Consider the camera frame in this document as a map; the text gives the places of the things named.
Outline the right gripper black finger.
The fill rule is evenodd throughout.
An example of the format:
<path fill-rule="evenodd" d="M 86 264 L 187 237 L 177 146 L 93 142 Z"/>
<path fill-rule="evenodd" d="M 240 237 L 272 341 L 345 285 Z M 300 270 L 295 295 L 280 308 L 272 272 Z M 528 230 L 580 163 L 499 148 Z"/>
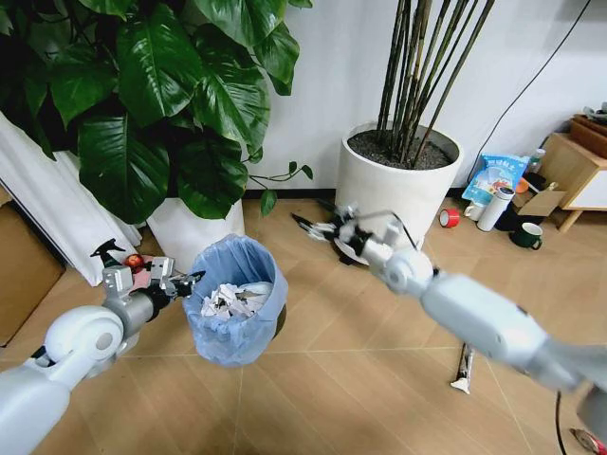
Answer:
<path fill-rule="evenodd" d="M 328 222 L 316 223 L 293 212 L 290 213 L 290 216 L 310 238 L 316 241 L 334 241 L 340 236 L 342 218 L 338 215 L 333 216 Z"/>
<path fill-rule="evenodd" d="M 334 221 L 350 221 L 357 218 L 358 211 L 349 206 L 338 206 L 334 202 L 317 198 L 316 202 L 329 211 Z"/>

